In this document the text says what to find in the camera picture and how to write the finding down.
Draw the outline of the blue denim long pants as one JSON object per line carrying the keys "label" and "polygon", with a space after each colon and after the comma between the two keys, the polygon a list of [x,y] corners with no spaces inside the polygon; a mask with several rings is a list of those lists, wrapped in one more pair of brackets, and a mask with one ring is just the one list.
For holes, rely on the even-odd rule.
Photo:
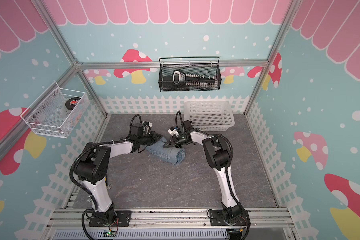
{"label": "blue denim long pants", "polygon": [[146,150],[158,157],[159,159],[171,163],[173,165],[180,164],[186,157],[185,149],[169,147],[165,148],[164,145],[167,142],[167,139],[162,137],[158,142],[151,146],[147,146]]}

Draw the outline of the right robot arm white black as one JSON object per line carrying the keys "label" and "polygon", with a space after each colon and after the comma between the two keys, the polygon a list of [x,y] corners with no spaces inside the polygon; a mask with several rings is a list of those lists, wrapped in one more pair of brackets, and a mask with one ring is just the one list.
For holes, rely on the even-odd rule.
{"label": "right robot arm white black", "polygon": [[189,144],[203,146],[208,165],[217,175],[222,195],[222,215],[229,226],[240,226],[230,230],[227,239],[238,237],[245,240],[250,231],[251,220],[249,212],[239,201],[231,174],[231,163],[234,149],[231,142],[221,134],[208,134],[199,128],[194,128],[192,122],[184,121],[181,111],[175,115],[175,127],[168,130],[171,138],[164,144],[164,148],[178,148]]}

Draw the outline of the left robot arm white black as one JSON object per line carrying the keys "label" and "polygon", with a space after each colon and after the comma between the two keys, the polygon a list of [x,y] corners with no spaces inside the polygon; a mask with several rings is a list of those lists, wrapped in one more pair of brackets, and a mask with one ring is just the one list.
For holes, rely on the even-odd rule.
{"label": "left robot arm white black", "polygon": [[93,204],[92,208],[86,209],[81,216],[82,228],[88,239],[92,240],[93,237],[86,229],[85,217],[109,227],[119,220],[106,186],[110,159],[134,152],[140,153],[141,146],[152,146],[162,137],[163,135],[152,131],[152,123],[142,121],[141,115],[135,115],[126,137],[118,141],[89,142],[74,160],[69,172],[70,180],[88,194]]}

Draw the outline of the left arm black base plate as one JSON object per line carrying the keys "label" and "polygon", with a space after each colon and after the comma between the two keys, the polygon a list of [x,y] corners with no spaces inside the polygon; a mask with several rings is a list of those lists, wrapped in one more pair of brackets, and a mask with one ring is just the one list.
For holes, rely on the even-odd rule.
{"label": "left arm black base plate", "polygon": [[90,217],[90,227],[128,227],[131,220],[131,211],[94,212]]}

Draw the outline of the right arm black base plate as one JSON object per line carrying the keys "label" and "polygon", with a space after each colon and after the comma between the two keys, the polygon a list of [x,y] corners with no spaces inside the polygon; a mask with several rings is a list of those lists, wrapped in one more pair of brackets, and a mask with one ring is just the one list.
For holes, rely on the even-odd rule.
{"label": "right arm black base plate", "polygon": [[212,226],[250,226],[249,212],[238,208],[207,211]]}

